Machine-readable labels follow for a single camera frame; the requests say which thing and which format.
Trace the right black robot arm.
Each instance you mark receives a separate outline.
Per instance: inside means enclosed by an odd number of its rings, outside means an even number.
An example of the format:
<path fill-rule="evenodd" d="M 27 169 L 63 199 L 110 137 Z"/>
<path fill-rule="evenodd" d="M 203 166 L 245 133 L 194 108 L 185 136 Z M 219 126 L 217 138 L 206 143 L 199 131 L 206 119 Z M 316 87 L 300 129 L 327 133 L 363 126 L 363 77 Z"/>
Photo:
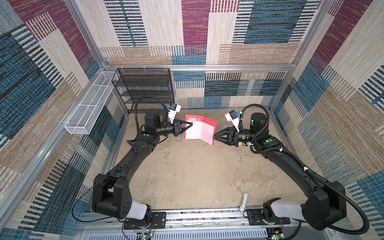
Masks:
<path fill-rule="evenodd" d="M 264 202 L 261 214 L 266 224 L 273 224 L 279 218 L 291 218 L 304 221 L 320 231 L 347 216 L 342 184 L 337 181 L 331 183 L 309 169 L 280 140 L 270 135 L 269 116 L 252 114 L 250 128 L 244 129 L 239 126 L 241 115 L 236 111 L 227 113 L 225 117 L 233 126 L 217 132 L 214 139 L 228 146 L 250 145 L 252 153 L 260 154 L 277 165 L 307 197 L 303 204 L 281 202 L 280 198 Z"/>

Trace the pink red letter card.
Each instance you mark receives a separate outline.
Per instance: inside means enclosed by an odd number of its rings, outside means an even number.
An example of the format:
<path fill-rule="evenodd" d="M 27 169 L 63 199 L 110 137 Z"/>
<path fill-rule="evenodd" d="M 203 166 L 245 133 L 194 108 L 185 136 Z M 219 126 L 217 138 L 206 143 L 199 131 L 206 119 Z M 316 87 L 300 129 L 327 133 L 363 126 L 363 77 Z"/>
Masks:
<path fill-rule="evenodd" d="M 192 123 L 192 126 L 185 131 L 186 140 L 202 140 L 211 146 L 214 145 L 217 121 L 202 116 L 186 115 L 186 122 Z"/>

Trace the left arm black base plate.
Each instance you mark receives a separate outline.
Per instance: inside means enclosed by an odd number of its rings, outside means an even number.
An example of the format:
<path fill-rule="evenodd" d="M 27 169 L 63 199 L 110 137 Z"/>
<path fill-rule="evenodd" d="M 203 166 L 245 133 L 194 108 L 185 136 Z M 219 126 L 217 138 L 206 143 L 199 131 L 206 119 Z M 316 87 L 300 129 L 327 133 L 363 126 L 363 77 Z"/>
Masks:
<path fill-rule="evenodd" d="M 149 229 L 164 229 L 166 226 L 166 212 L 151 212 L 146 215 L 143 220 L 125 219 L 123 230 L 149 230 Z"/>

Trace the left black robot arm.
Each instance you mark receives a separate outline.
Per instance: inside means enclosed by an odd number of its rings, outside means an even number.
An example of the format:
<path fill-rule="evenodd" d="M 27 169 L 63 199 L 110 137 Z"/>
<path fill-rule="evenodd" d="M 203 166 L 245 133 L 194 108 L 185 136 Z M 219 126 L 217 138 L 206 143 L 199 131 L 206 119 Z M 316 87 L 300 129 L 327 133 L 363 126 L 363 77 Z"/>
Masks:
<path fill-rule="evenodd" d="M 94 179 L 92 211 L 108 217 L 133 219 L 149 223 L 152 220 L 151 206 L 133 200 L 130 181 L 135 172 L 160 143 L 160 136 L 178 136 L 191 128 L 193 123 L 183 120 L 161 120 L 159 110 L 150 109 L 145 115 L 145 124 L 139 128 L 129 152 L 106 174 Z"/>

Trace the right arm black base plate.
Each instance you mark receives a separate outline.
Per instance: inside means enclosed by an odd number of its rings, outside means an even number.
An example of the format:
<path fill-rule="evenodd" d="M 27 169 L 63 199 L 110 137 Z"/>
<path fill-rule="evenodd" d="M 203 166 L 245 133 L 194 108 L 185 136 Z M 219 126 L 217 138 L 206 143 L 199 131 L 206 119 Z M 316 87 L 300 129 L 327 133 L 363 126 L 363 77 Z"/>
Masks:
<path fill-rule="evenodd" d="M 289 225 L 289 218 L 278 218 L 275 215 L 265 214 L 263 209 L 245 209 L 243 216 L 248 220 L 250 226 L 266 226 L 266 225 Z"/>

